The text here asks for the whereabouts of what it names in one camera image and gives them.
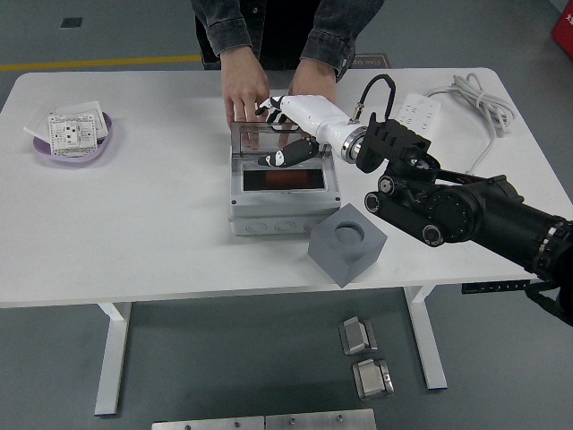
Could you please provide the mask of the person's right hand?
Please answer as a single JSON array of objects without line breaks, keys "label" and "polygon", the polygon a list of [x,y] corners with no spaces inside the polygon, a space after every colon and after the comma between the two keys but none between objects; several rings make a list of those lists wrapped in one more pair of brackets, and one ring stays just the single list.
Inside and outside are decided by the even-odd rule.
[{"label": "person's right hand", "polygon": [[269,97],[268,77],[248,46],[233,47],[220,54],[222,97],[227,125],[260,122],[259,105]]}]

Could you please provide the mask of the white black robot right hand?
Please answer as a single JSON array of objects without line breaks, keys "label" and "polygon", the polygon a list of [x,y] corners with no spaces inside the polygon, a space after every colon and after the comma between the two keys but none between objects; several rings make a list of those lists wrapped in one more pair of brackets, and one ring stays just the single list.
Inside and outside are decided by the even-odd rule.
[{"label": "white black robot right hand", "polygon": [[329,145],[345,162],[356,162],[366,127],[351,119],[326,98],[317,95],[269,98],[257,108],[256,114],[265,111],[269,111],[270,122],[286,118],[308,136],[289,143],[271,155],[260,157],[259,165],[292,167],[317,155],[321,144]]}]

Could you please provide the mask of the person's left hand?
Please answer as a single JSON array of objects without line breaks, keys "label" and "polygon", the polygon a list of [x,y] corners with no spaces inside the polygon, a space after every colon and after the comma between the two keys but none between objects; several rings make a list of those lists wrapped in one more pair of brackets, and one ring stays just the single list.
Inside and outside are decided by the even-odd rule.
[{"label": "person's left hand", "polygon": [[329,64],[311,58],[286,58],[285,70],[293,71],[288,95],[318,95],[337,102],[336,71]]}]

